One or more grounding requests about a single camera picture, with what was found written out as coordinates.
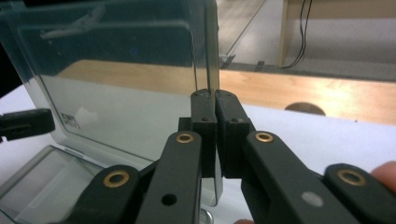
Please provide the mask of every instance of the white table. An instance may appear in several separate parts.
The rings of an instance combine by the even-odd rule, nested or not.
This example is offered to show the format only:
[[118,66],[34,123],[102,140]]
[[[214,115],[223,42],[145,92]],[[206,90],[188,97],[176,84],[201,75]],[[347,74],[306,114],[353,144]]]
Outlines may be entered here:
[[[0,100],[0,114],[34,107],[23,86]],[[396,161],[395,126],[330,119],[251,105],[244,105],[244,108],[256,129],[277,134],[308,168],[320,174],[328,165],[339,162],[370,172],[386,161]],[[55,143],[48,134],[0,144],[0,185],[49,144]],[[204,206],[213,214],[215,223],[230,224],[237,219],[251,218],[239,188],[239,180],[224,180],[219,205],[213,208]]]

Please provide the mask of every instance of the transparent plastic box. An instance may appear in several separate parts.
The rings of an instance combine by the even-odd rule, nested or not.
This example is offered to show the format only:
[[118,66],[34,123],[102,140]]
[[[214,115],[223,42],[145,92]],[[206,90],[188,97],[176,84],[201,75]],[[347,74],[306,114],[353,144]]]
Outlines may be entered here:
[[[35,106],[51,108],[62,146],[0,188],[1,209],[20,223],[63,219],[107,166],[158,160],[178,118],[191,115],[190,95],[219,88],[215,1],[0,8],[1,43]],[[221,191],[221,178],[204,179],[202,202],[216,205]]]

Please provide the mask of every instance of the wooden floor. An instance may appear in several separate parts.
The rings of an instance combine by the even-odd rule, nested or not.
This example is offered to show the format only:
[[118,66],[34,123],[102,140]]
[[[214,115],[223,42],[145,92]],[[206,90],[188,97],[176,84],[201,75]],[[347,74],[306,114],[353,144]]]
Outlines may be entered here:
[[220,88],[243,104],[284,109],[308,102],[328,117],[396,125],[396,83],[221,70]]

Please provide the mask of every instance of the white surface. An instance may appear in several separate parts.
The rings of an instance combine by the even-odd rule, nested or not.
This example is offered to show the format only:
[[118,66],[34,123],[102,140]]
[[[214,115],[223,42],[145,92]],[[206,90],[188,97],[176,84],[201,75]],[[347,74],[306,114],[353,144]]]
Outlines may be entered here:
[[[0,114],[34,108],[24,87],[0,100]],[[396,127],[373,123],[330,119],[320,116],[244,105],[257,130],[275,133],[308,168],[323,173],[326,166],[339,162],[371,171],[396,160]],[[50,136],[0,144],[0,185],[18,171],[41,148],[53,144]],[[240,191],[239,180],[225,180],[219,205],[208,210],[215,223],[234,223],[251,218]]]

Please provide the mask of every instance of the black cable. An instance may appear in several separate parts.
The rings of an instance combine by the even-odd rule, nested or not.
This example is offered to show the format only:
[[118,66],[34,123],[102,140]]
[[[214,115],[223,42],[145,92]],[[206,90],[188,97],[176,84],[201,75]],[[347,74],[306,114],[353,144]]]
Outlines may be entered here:
[[308,26],[308,20],[309,20],[309,14],[311,12],[311,7],[312,7],[312,1],[310,0],[309,2],[309,7],[308,7],[308,12],[306,14],[306,19],[305,19],[305,28],[303,29],[303,14],[304,14],[304,8],[305,8],[305,0],[303,1],[303,5],[301,7],[301,13],[300,13],[300,35],[301,35],[301,39],[302,39],[302,44],[300,47],[300,51],[296,57],[296,59],[294,60],[293,63],[291,63],[288,66],[283,66],[282,68],[291,68],[294,65],[296,65],[297,63],[300,62],[300,60],[305,56],[305,49],[306,49],[306,28]]
[[12,218],[7,212],[0,208],[0,212],[3,213],[5,217],[7,217],[12,223],[19,224],[14,218]]

